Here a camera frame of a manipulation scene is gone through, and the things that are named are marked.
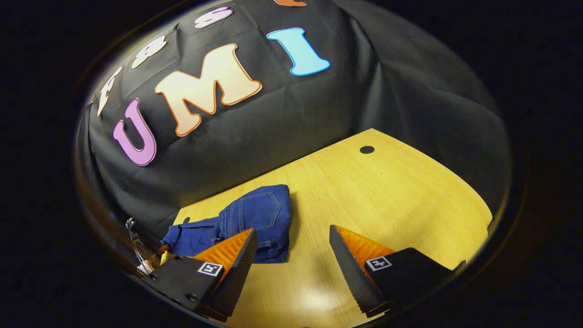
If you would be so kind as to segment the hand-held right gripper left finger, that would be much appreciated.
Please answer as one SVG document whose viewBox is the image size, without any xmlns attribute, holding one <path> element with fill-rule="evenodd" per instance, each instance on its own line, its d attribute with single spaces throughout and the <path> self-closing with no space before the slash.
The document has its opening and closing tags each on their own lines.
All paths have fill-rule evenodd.
<svg viewBox="0 0 583 328">
<path fill-rule="evenodd" d="M 257 250 L 257 232 L 247 229 L 195 257 L 175 255 L 141 283 L 154 295 L 210 318 L 233 315 Z"/>
</svg>

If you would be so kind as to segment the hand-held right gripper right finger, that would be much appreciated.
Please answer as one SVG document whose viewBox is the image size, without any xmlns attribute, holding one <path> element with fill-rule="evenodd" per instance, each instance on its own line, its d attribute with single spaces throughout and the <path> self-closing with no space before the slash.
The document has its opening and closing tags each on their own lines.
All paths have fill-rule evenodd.
<svg viewBox="0 0 583 328">
<path fill-rule="evenodd" d="M 449 269 L 415 248 L 394 251 L 338 225 L 330 226 L 329 243 L 352 297 L 369 318 L 422 301 L 466 264 Z"/>
</svg>

